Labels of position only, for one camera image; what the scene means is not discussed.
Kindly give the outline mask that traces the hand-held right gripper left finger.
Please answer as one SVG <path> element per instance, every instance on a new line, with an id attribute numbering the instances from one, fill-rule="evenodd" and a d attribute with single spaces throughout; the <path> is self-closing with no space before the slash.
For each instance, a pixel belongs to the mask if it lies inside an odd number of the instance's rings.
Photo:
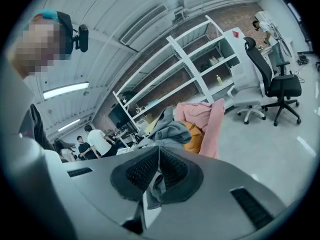
<path id="1" fill-rule="evenodd" d="M 117 166 L 158 152 L 158 147 L 148 147 L 102 159 L 62 163 L 56 153 L 46 151 L 52 186 L 68 218 L 67 227 L 72 231 L 72 236 L 65 239 L 161 240 L 159 219 L 149 228 L 143 226 L 141 234 L 130 229 L 139 204 L 124 199 L 111 181 Z"/>

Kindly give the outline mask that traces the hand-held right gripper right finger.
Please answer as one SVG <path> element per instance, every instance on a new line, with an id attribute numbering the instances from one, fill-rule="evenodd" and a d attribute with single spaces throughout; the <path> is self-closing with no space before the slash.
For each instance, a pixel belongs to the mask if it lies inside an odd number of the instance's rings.
<path id="1" fill-rule="evenodd" d="M 232 191 L 245 189 L 275 220 L 285 209 L 282 200 L 238 167 L 207 156 L 171 148 L 197 164 L 203 182 L 188 200 L 165 204 L 143 233 L 151 240 L 253 240 L 261 231 L 251 222 Z"/>

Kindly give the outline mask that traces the pink lounge chair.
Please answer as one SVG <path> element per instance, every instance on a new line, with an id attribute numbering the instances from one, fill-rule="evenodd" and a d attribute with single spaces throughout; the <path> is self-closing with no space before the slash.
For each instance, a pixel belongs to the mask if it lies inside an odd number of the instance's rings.
<path id="1" fill-rule="evenodd" d="M 180 102 L 176 106 L 174 119 L 195 124 L 203 133 L 199 154 L 217 159 L 218 138 L 225 114 L 225 100 L 220 98 L 213 103 Z"/>

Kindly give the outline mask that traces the grey garment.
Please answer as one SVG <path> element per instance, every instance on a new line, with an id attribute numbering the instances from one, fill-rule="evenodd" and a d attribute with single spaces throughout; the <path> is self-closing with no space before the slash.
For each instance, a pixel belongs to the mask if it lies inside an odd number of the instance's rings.
<path id="1" fill-rule="evenodd" d="M 179 121 L 175 121 L 173 107 L 165 108 L 158 117 L 156 124 L 147 138 L 146 146 L 167 146 L 170 148 L 184 149 L 184 144 L 192 139 L 187 127 Z M 161 207 L 161 195 L 167 190 L 164 175 L 161 169 L 157 169 L 146 191 L 147 208 L 149 210 Z"/>

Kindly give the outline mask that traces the orange cloth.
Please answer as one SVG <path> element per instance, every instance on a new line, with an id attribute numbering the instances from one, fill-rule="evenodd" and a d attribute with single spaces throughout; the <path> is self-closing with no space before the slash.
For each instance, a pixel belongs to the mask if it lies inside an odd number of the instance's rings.
<path id="1" fill-rule="evenodd" d="M 191 135 L 191 140 L 183 145 L 184 149 L 188 152 L 199 154 L 204 139 L 204 135 L 197 126 L 190 128 L 189 132 Z"/>

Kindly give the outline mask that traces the long ceiling light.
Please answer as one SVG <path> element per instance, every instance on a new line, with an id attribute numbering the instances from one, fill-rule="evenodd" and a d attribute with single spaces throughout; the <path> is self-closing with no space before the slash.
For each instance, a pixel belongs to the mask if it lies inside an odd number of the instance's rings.
<path id="1" fill-rule="evenodd" d="M 58 88 L 54 88 L 51 90 L 47 90 L 43 93 L 43 98 L 45 100 L 48 100 L 50 98 L 60 96 L 66 93 L 78 91 L 78 90 L 83 90 L 89 87 L 89 82 L 81 82 L 77 84 L 71 84 L 71 85 L 66 85 Z"/>
<path id="2" fill-rule="evenodd" d="M 57 131 L 58 131 L 58 132 L 64 131 L 65 129 L 69 128 L 70 126 L 72 126 L 72 125 L 74 125 L 74 124 L 77 124 L 79 121 L 80 121 L 80 119 L 78 118 L 78 119 L 76 119 L 76 120 L 74 120 L 74 121 L 66 124 L 65 126 L 59 128 Z"/>

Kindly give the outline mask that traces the black monitor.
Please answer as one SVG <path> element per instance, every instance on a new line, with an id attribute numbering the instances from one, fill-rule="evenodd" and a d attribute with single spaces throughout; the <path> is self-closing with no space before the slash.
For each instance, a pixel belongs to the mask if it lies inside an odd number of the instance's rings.
<path id="1" fill-rule="evenodd" d="M 119 103 L 112 106 L 112 110 L 108 114 L 108 117 L 117 129 L 120 129 L 130 121 L 130 118 Z"/>

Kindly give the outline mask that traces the person's dark grey shirt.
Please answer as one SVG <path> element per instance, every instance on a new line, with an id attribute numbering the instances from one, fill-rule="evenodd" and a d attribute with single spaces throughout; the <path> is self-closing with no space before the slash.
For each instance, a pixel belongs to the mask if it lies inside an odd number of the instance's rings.
<path id="1" fill-rule="evenodd" d="M 19 133 L 23 137 L 35 140 L 43 149 L 55 151 L 53 145 L 46 136 L 41 115 L 34 104 L 31 104 L 27 110 L 21 123 Z"/>

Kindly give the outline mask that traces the white office chair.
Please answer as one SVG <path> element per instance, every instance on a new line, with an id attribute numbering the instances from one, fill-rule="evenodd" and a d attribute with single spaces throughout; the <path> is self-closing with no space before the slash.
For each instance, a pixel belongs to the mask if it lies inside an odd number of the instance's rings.
<path id="1" fill-rule="evenodd" d="M 237 108 L 236 114 L 241 116 L 245 113 L 243 120 L 245 125 L 249 124 L 251 114 L 256 114 L 265 120 L 266 116 L 262 112 L 263 93 L 253 63 L 248 60 L 238 63 L 230 68 L 230 72 L 233 86 L 227 91 L 227 95 Z"/>

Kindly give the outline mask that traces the black high-back office chair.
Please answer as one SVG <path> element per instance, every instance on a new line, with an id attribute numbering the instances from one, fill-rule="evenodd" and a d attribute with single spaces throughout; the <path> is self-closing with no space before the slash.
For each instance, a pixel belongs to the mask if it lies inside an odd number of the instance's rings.
<path id="1" fill-rule="evenodd" d="M 285 74 L 284 72 L 285 66 L 290 63 L 288 61 L 278 63 L 276 66 L 280 68 L 280 75 L 273 77 L 273 70 L 256 48 L 256 41 L 251 37 L 244 37 L 243 39 L 245 40 L 244 48 L 246 54 L 262 76 L 265 96 L 268 98 L 277 98 L 277 102 L 262 105 L 262 108 L 265 111 L 268 111 L 268 108 L 271 107 L 279 108 L 274 118 L 273 125 L 275 127 L 278 125 L 278 117 L 283 109 L 288 110 L 296 116 L 296 123 L 298 125 L 301 124 L 302 120 L 300 115 L 290 106 L 291 104 L 295 104 L 295 106 L 298 107 L 300 103 L 297 99 L 292 99 L 292 97 L 296 98 L 302 94 L 302 87 L 298 76 L 292 73 Z"/>

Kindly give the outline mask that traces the white metal shelving unit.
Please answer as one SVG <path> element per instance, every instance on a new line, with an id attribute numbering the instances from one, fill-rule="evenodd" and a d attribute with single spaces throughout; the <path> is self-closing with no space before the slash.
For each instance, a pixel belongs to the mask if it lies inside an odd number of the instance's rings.
<path id="1" fill-rule="evenodd" d="M 160 107 L 175 106 L 173 98 L 212 103 L 233 85 L 230 68 L 240 63 L 233 33 L 222 30 L 208 15 L 205 18 L 177 37 L 166 37 L 166 44 L 114 93 L 134 130 L 139 131 L 143 120 Z"/>

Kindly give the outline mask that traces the white desk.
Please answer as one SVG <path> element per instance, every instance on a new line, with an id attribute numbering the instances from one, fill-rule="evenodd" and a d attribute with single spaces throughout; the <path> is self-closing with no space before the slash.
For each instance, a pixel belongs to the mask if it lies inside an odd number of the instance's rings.
<path id="1" fill-rule="evenodd" d="M 273 52 L 273 49 L 271 46 L 266 46 L 263 48 L 258 49 L 261 55 L 263 56 L 264 60 L 268 63 L 270 68 L 272 69 L 272 73 L 276 71 L 276 59 L 275 59 L 275 54 Z"/>

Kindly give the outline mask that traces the ceiling air vent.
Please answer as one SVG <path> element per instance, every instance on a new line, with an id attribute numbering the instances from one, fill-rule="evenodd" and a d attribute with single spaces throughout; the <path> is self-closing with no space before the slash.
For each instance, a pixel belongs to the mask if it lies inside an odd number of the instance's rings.
<path id="1" fill-rule="evenodd" d="M 143 32 L 151 24 L 162 18 L 168 12 L 168 8 L 161 4 L 148 10 L 144 15 L 140 16 L 133 22 L 122 34 L 120 42 L 128 46 L 138 35 Z"/>

